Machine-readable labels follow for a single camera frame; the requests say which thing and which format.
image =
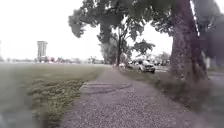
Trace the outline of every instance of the sky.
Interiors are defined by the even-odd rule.
[[[222,12],[224,1],[216,0]],[[52,57],[102,59],[99,28],[87,27],[77,38],[68,26],[68,16],[82,5],[82,0],[0,0],[0,41],[4,58],[30,58],[37,56],[37,41],[47,41],[47,55]],[[150,25],[143,36],[156,47],[152,54],[170,53],[172,38],[161,34]]]

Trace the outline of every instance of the white car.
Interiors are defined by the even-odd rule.
[[[125,68],[125,63],[120,63],[119,67]]]
[[[137,62],[137,69],[141,72],[151,72],[155,73],[156,68],[153,64],[149,63],[147,60],[140,60]]]

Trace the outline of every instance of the sidewalk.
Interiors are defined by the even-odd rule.
[[[61,128],[211,128],[153,87],[106,69],[80,88]]]

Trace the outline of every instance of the car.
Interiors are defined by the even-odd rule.
[[[125,68],[125,63],[120,63],[120,64],[119,64],[119,67],[121,67],[121,68]]]
[[[137,61],[136,68],[140,72],[142,72],[142,73],[144,73],[144,72],[151,72],[151,73],[154,74],[155,71],[156,71],[155,66],[152,63],[150,63],[149,61],[147,61],[147,60],[139,60],[139,61]]]
[[[134,69],[134,62],[133,61],[129,61],[126,65],[125,68],[127,69]]]

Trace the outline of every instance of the tower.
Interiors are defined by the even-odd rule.
[[[40,60],[41,57],[46,56],[47,42],[37,41],[37,59]]]

